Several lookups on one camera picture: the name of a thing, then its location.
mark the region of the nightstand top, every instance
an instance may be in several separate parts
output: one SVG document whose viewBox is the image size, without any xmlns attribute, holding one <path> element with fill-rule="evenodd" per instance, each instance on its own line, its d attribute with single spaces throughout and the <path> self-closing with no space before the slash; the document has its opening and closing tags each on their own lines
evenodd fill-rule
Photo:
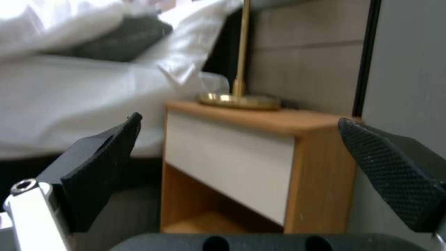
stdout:
<svg viewBox="0 0 446 251">
<path fill-rule="evenodd" d="M 308 110 L 252 111 L 200 105 L 187 101 L 168 101 L 169 111 L 179 111 L 214 120 L 227 121 L 260 130 L 300 136 L 311 131 L 337 127 L 342 117 Z"/>
</svg>

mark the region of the textured gripper pad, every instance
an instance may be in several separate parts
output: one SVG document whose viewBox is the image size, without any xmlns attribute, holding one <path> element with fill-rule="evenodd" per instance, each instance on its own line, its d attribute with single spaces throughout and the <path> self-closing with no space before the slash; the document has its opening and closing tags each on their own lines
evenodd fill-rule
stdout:
<svg viewBox="0 0 446 251">
<path fill-rule="evenodd" d="M 418 141 L 348 119 L 339 121 L 347 149 L 373 187 L 416 232 L 434 232 L 445 212 L 446 161 Z"/>
<path fill-rule="evenodd" d="M 120 187 L 141 119 L 134 113 L 121 125 L 78 140 L 37 177 L 53 186 L 71 231 L 88 231 Z"/>
</svg>

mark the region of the bedside table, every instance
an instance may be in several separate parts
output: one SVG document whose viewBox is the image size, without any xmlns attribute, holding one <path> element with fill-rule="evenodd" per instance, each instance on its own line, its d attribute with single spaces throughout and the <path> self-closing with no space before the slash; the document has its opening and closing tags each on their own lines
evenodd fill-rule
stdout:
<svg viewBox="0 0 446 251">
<path fill-rule="evenodd" d="M 164 233 L 345 233 L 355 162 L 341 116 L 166 103 Z"/>
</svg>

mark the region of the lamp base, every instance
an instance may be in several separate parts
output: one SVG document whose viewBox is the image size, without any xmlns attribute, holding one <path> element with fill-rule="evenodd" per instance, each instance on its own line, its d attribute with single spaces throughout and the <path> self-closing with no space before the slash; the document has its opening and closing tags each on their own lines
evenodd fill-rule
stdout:
<svg viewBox="0 0 446 251">
<path fill-rule="evenodd" d="M 279 110 L 280 100 L 264 96 L 234 96 L 227 94 L 203 93 L 198 101 L 204 105 L 247 110 Z"/>
</svg>

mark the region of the open shelf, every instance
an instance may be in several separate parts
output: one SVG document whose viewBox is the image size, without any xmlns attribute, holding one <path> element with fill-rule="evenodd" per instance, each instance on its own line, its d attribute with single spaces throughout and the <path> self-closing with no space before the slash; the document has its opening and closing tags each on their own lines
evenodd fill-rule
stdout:
<svg viewBox="0 0 446 251">
<path fill-rule="evenodd" d="M 161 232 L 283 233 L 282 226 L 165 163 Z"/>
</svg>

